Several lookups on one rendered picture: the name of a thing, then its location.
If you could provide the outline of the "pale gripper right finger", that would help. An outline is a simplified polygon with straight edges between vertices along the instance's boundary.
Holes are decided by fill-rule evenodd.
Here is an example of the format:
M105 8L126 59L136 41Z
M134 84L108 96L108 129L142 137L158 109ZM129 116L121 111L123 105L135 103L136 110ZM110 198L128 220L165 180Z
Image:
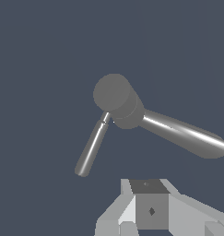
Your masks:
M172 236L224 236L223 212L181 195L167 179L151 179L150 187L151 229L168 230Z

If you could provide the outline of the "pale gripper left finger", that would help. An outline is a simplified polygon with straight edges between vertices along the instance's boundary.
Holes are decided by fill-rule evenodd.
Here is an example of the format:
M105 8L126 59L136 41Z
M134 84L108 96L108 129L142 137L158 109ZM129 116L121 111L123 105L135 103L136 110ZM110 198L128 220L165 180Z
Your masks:
M94 236L139 236L151 230L151 180L122 179L121 193L96 222Z

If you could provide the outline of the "grey cylindrical faucet body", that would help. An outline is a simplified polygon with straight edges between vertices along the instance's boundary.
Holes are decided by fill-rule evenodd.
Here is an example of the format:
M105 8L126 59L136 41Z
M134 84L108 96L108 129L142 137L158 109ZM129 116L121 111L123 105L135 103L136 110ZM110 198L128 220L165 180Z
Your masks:
M108 112L122 129L138 127L145 108L129 81L120 74L104 76L96 84L93 98L98 107Z

